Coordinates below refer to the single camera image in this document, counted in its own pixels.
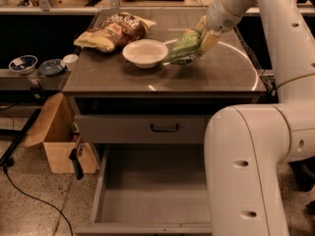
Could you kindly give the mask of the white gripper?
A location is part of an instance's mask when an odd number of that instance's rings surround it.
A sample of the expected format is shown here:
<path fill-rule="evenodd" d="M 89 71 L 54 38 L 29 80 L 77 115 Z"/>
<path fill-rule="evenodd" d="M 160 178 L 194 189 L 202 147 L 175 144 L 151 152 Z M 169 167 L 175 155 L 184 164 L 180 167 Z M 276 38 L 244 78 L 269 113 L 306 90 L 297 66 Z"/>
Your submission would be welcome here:
<path fill-rule="evenodd" d="M 196 30 L 201 35 L 201 54 L 205 54 L 220 41 L 221 32 L 232 30 L 241 21 L 244 8 L 244 0 L 213 0 L 206 17 L 203 16 L 196 25 Z"/>

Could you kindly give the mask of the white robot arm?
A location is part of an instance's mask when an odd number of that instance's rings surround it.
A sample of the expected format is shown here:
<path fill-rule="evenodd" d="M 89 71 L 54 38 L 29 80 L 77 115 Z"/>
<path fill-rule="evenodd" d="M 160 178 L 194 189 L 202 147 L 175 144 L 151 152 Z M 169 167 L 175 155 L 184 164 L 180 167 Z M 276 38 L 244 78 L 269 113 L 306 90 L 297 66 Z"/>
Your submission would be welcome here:
<path fill-rule="evenodd" d="M 209 121 L 204 158 L 212 236 L 289 236 L 281 162 L 315 154 L 315 39 L 293 0 L 214 0 L 211 30 L 257 6 L 276 79 L 276 104 L 226 107 Z"/>

